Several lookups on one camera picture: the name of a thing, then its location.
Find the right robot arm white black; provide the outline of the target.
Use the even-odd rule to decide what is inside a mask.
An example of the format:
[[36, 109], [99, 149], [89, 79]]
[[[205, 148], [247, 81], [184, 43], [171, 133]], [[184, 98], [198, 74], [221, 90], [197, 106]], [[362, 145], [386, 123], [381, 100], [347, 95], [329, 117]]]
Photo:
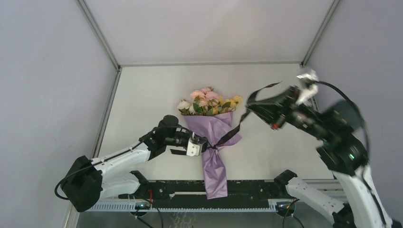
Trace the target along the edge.
[[369, 142], [360, 142], [354, 132], [365, 129], [356, 105], [341, 100], [320, 113], [298, 104], [303, 90], [290, 86], [281, 94], [257, 100], [257, 92], [247, 99], [246, 112], [253, 113], [273, 130], [290, 124], [323, 142], [319, 157], [339, 181], [347, 201], [331, 198], [302, 181], [290, 170], [276, 177], [275, 193], [305, 202], [323, 215], [335, 228], [400, 228], [391, 218], [375, 189], [369, 162]]

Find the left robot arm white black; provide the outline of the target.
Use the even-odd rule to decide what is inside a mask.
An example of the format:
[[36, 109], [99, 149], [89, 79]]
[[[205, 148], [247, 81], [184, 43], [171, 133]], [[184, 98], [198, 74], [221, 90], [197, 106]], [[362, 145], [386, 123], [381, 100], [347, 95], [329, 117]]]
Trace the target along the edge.
[[78, 212], [84, 212], [100, 200], [122, 194], [137, 198], [147, 195], [149, 186], [143, 175], [132, 168], [150, 161], [171, 147], [172, 154], [198, 156], [202, 148], [196, 134], [166, 115], [138, 142], [110, 155], [77, 158], [66, 176], [55, 187], [55, 195], [68, 200]]

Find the pink fake flower stem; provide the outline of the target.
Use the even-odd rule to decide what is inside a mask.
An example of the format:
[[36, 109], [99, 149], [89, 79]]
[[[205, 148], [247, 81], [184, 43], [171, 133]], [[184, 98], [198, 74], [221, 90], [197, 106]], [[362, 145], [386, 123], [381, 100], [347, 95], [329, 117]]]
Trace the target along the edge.
[[220, 96], [211, 87], [191, 92], [190, 98], [199, 107], [216, 106], [220, 101]]

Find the pink wrapping paper sheet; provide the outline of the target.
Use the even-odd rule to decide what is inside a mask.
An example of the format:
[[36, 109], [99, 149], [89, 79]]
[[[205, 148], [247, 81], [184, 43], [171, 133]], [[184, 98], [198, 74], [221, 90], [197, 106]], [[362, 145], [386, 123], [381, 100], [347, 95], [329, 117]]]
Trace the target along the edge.
[[227, 197], [226, 168], [221, 159], [220, 151], [226, 146], [233, 146], [238, 143], [241, 136], [236, 134], [225, 143], [219, 143], [219, 140], [233, 129], [233, 112], [214, 116], [187, 115], [184, 119], [191, 131], [208, 140], [206, 151], [201, 153], [207, 199]]

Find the white fake flower stem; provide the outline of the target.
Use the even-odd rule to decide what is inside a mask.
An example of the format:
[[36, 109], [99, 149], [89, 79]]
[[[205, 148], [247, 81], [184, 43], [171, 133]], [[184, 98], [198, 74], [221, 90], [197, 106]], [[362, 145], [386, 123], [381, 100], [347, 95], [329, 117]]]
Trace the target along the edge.
[[193, 103], [188, 102], [186, 100], [180, 101], [179, 104], [177, 105], [177, 109], [179, 110], [181, 115], [192, 115], [195, 113]]

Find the yellow fake flower stem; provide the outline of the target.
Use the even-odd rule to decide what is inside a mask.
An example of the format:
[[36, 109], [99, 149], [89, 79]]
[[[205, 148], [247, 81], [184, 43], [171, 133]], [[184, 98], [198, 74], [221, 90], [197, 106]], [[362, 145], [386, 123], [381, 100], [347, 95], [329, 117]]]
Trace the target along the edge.
[[234, 96], [232, 98], [224, 99], [222, 96], [219, 96], [218, 102], [213, 104], [212, 114], [223, 114], [228, 112], [233, 112], [236, 110], [237, 106], [243, 102], [243, 98], [241, 96]]

